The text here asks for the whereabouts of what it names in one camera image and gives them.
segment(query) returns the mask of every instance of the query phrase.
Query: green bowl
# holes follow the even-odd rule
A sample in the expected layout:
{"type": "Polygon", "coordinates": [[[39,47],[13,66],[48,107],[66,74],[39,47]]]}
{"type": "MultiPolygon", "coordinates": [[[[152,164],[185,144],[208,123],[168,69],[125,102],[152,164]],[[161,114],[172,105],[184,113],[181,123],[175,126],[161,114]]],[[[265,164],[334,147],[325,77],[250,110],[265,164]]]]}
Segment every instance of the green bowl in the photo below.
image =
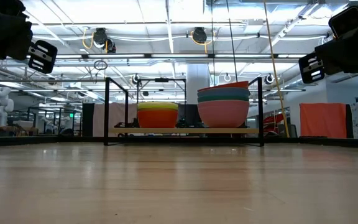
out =
{"type": "Polygon", "coordinates": [[[214,100],[242,100],[249,101],[249,97],[246,96],[201,96],[198,98],[198,103],[214,101],[214,100]]]}

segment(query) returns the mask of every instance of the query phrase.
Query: yellow bowl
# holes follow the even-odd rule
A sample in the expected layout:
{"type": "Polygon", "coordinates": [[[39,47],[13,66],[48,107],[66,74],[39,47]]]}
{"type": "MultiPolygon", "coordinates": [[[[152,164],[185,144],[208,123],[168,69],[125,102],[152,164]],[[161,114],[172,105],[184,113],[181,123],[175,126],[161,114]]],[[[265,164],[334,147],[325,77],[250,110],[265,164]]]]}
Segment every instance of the yellow bowl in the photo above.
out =
{"type": "Polygon", "coordinates": [[[159,103],[159,102],[146,102],[146,103],[137,104],[138,110],[152,109],[152,108],[177,110],[179,106],[176,103],[159,103]]]}

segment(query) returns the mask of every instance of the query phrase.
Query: white ceiling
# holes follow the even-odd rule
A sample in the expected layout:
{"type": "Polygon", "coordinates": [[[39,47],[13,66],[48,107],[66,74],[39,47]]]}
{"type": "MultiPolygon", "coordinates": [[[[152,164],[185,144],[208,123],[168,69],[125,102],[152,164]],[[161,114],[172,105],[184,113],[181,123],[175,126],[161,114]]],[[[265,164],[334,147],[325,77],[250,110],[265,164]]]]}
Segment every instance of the white ceiling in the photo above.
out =
{"type": "MultiPolygon", "coordinates": [[[[33,22],[32,31],[34,40],[47,39],[48,42],[58,47],[59,54],[85,54],[85,49],[81,38],[85,28],[86,36],[90,36],[97,27],[107,28],[109,36],[119,36],[124,39],[128,38],[164,38],[165,40],[155,42],[133,42],[126,40],[117,40],[117,53],[134,54],[134,53],[171,53],[168,38],[167,26],[167,10],[165,0],[22,0],[27,8],[27,12],[35,16],[45,27],[37,24],[37,21],[30,16],[29,20],[33,22]],[[64,46],[58,40],[50,35],[50,32],[58,35],[59,38],[66,40],[67,46],[64,46]],[[68,40],[67,38],[77,38],[77,40],[68,40]]],[[[230,18],[232,22],[232,36],[235,39],[245,37],[247,35],[268,36],[267,26],[263,23],[265,13],[261,1],[253,1],[256,3],[249,4],[231,4],[230,18]]],[[[285,28],[292,20],[298,17],[298,14],[305,8],[306,3],[288,3],[286,4],[269,4],[268,18],[270,21],[270,29],[272,38],[274,35],[285,28]]],[[[274,47],[275,54],[308,54],[314,48],[322,43],[322,36],[326,35],[330,28],[328,27],[329,18],[344,9],[347,1],[332,0],[329,5],[316,5],[317,11],[312,11],[309,16],[296,24],[294,28],[287,32],[285,38],[290,40],[280,40],[274,47]],[[295,40],[299,37],[319,37],[312,40],[295,40]]],[[[169,15],[172,22],[171,31],[174,37],[173,52],[174,53],[195,53],[204,54],[204,47],[196,45],[191,38],[186,38],[186,33],[194,30],[194,27],[202,26],[206,29],[209,38],[212,38],[212,31],[215,31],[216,41],[214,45],[207,46],[207,53],[229,53],[232,54],[232,42],[222,41],[231,36],[230,27],[227,26],[228,13],[226,6],[216,5],[213,10],[214,24],[211,23],[210,7],[204,8],[203,0],[169,0],[169,15]]],[[[266,38],[251,38],[233,41],[235,53],[258,54],[269,46],[269,40],[266,38]]],[[[90,54],[100,54],[101,49],[93,47],[86,49],[90,54]]],[[[243,69],[241,80],[251,80],[257,75],[273,73],[273,66],[269,63],[260,63],[255,61],[251,64],[239,62],[237,72],[243,69]]],[[[286,73],[289,68],[296,66],[296,63],[277,63],[277,72],[281,77],[293,77],[291,73],[286,73]]],[[[212,63],[209,65],[211,73],[213,72],[212,63]]],[[[23,68],[7,68],[20,75],[24,75],[23,68]]],[[[126,81],[122,78],[115,78],[116,81],[126,86],[125,82],[131,80],[131,75],[136,73],[145,77],[172,77],[172,63],[157,63],[153,66],[116,66],[116,69],[125,76],[126,81]]],[[[175,63],[176,75],[186,73],[186,63],[175,63]]],[[[55,67],[53,73],[49,76],[36,73],[37,78],[81,78],[88,72],[85,66],[78,67],[55,67]]],[[[235,73],[233,63],[215,63],[215,74],[235,73]]],[[[113,69],[106,70],[106,76],[118,77],[117,72],[113,69]]],[[[85,85],[85,88],[104,88],[103,83],[97,85],[85,85]]]]}

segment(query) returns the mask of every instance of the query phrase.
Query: pink bowl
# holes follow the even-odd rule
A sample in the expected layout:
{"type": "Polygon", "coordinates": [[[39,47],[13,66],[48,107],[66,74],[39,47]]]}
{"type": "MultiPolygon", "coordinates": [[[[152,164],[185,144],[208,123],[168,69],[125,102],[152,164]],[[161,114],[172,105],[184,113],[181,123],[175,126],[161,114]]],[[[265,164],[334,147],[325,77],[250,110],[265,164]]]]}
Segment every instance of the pink bowl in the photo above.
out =
{"type": "Polygon", "coordinates": [[[216,100],[198,104],[201,120],[210,128],[238,128],[247,119],[249,102],[216,100]]]}

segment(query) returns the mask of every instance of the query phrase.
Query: red object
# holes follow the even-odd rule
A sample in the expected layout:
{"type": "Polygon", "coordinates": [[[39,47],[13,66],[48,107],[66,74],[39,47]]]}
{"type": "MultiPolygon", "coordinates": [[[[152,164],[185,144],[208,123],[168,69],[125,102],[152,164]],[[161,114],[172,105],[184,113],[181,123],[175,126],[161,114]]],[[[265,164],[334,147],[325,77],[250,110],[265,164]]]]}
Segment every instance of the red object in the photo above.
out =
{"type": "Polygon", "coordinates": [[[301,136],[346,138],[346,105],[301,103],[301,136]]]}
{"type": "Polygon", "coordinates": [[[243,82],[236,82],[236,83],[218,85],[218,86],[214,86],[214,87],[202,88],[202,89],[198,90],[198,92],[203,91],[203,90],[210,90],[210,89],[213,89],[213,88],[227,88],[227,87],[248,88],[248,86],[249,86],[249,82],[248,81],[243,81],[243,82]]]}
{"type": "Polygon", "coordinates": [[[172,109],[140,110],[137,112],[141,128],[174,128],[178,111],[172,109]]]}
{"type": "Polygon", "coordinates": [[[215,100],[198,104],[201,120],[210,128],[238,128],[247,119],[249,102],[215,100]]]}

